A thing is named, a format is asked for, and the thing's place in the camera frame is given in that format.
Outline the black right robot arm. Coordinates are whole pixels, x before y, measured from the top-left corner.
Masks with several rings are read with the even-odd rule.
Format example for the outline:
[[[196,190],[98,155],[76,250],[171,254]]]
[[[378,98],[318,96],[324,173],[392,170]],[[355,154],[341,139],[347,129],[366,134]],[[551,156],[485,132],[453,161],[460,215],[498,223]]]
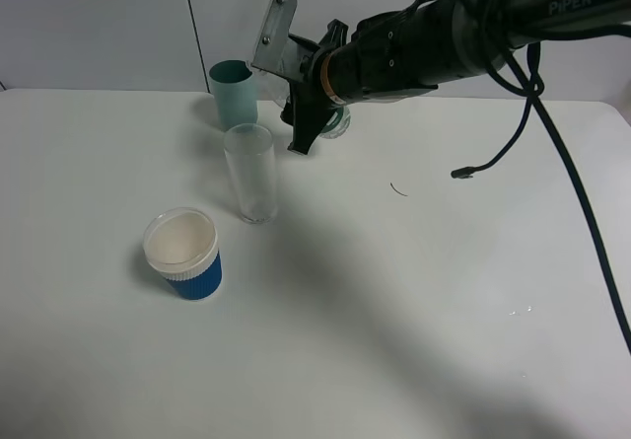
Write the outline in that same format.
[[[353,33],[333,20],[319,42],[294,39],[309,53],[281,113],[293,128],[289,149],[308,154],[339,108],[491,75],[527,44],[620,35],[629,19],[630,0],[414,0]]]

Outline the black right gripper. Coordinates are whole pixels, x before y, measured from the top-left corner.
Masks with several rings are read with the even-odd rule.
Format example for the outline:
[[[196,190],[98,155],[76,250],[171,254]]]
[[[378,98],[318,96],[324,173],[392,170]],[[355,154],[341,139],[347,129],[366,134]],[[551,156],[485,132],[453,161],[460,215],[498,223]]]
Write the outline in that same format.
[[[337,110],[346,105],[326,92],[321,81],[321,69],[325,57],[346,43],[348,29],[341,21],[332,20],[319,42],[288,35],[289,43],[298,47],[298,70],[302,78],[300,83],[290,85],[290,95],[283,108],[283,113],[292,114],[292,140],[288,146],[292,153],[308,155]]]

